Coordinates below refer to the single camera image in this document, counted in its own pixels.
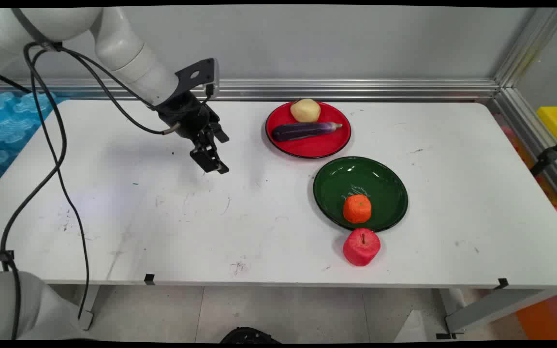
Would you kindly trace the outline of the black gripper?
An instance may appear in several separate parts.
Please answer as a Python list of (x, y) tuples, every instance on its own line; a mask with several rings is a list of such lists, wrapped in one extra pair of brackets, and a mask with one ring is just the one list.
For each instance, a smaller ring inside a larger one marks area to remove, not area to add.
[(217, 113), (207, 105), (212, 92), (200, 101), (191, 91), (172, 95), (167, 101), (155, 106), (159, 119), (167, 125), (163, 135), (178, 134), (193, 142), (192, 158), (204, 172), (226, 174), (228, 166), (220, 159), (215, 139), (221, 143), (230, 140), (220, 125)]

